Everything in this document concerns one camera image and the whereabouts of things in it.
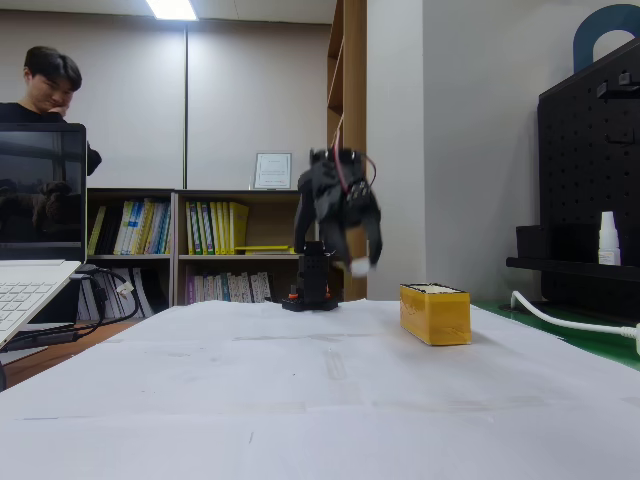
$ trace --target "red wire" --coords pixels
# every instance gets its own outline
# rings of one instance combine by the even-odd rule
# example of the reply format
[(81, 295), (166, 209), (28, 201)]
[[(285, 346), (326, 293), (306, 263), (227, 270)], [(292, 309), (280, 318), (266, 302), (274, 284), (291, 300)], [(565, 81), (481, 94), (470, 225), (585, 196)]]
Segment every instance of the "red wire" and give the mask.
[(366, 158), (366, 159), (367, 159), (367, 161), (368, 161), (368, 162), (371, 164), (371, 166), (373, 167), (373, 179), (371, 180), (371, 183), (369, 184), (369, 186), (370, 186), (370, 187), (372, 187), (372, 186), (373, 186), (373, 182), (375, 182), (375, 181), (376, 181), (376, 176), (378, 175), (378, 169), (377, 169), (377, 167), (376, 167), (376, 164), (373, 162), (373, 160), (371, 160), (371, 159), (369, 158), (369, 156), (368, 156), (368, 155), (365, 155), (365, 156), (364, 156), (364, 158)]
[(340, 150), (338, 148), (338, 145), (340, 145), (340, 128), (338, 128), (336, 141), (333, 144), (333, 160), (336, 162), (336, 170), (338, 171), (338, 177), (340, 178), (340, 185), (342, 185), (342, 190), (344, 191), (344, 193), (349, 193), (349, 187), (347, 186), (347, 182), (344, 179), (342, 165), (340, 164)]

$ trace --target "man's hand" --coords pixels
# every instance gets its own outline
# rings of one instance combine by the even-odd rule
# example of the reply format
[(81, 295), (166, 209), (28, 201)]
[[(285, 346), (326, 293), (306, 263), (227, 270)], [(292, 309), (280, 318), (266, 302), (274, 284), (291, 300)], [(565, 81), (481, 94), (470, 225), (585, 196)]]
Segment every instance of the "man's hand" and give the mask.
[(49, 110), (49, 113), (59, 113), (64, 118), (67, 115), (67, 110), (69, 110), (69, 105), (64, 105), (62, 107), (55, 107)]

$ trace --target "framed certificate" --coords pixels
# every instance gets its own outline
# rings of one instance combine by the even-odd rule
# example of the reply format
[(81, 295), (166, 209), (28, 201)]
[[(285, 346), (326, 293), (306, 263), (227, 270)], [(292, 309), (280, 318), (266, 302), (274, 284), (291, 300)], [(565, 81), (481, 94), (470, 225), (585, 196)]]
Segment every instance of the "framed certificate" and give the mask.
[(290, 153), (259, 153), (253, 188), (291, 189), (291, 157)]

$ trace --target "white bottle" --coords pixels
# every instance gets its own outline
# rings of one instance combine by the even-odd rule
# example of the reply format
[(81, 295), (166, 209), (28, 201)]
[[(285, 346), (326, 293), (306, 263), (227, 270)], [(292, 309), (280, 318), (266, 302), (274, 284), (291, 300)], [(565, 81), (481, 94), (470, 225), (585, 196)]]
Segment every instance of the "white bottle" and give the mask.
[(613, 212), (602, 212), (598, 263), (601, 265), (620, 265), (620, 244), (618, 243), (618, 231), (613, 220)]

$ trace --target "laptop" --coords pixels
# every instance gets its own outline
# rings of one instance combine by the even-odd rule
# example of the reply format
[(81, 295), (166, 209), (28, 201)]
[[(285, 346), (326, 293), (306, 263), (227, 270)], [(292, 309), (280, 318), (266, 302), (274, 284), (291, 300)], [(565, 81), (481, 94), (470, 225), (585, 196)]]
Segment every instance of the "laptop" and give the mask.
[(77, 124), (0, 124), (0, 349), (86, 261), (87, 140)]

